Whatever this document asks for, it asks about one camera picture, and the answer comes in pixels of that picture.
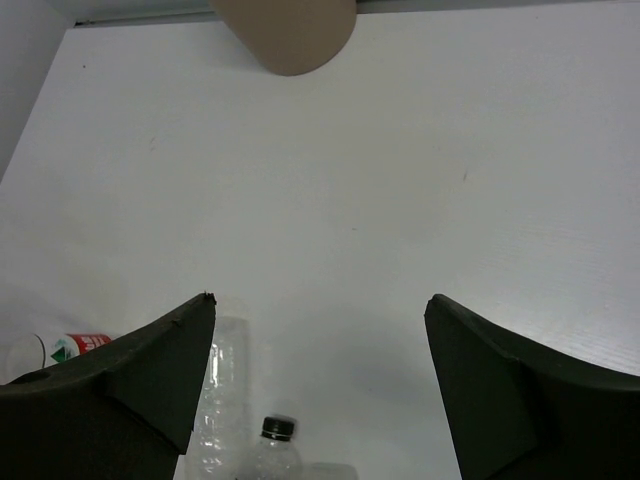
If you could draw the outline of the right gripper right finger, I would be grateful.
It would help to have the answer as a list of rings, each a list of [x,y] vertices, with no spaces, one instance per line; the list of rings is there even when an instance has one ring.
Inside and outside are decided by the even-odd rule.
[[[431,357],[464,479],[636,479],[639,379],[434,295]]]

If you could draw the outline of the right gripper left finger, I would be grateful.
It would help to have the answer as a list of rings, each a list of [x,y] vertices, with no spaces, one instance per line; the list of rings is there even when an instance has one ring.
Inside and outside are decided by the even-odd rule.
[[[171,479],[216,321],[201,293],[154,322],[1,388],[4,479]]]

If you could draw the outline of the long clear crushed bottle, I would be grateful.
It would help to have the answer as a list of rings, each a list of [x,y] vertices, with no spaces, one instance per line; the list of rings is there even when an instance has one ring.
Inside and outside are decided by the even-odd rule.
[[[243,302],[219,296],[187,454],[176,479],[234,479],[250,443],[249,322]]]

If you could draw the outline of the red cap clear bottle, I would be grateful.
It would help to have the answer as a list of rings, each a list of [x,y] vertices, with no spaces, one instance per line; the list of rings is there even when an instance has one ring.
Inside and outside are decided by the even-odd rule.
[[[1,384],[92,351],[118,338],[104,333],[29,333],[1,346]]]

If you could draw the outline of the black cap labelled bottle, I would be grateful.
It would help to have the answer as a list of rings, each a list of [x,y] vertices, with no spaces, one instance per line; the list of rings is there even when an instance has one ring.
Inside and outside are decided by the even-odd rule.
[[[239,480],[301,479],[303,464],[293,439],[296,422],[266,416],[255,445],[242,457],[234,478]]]

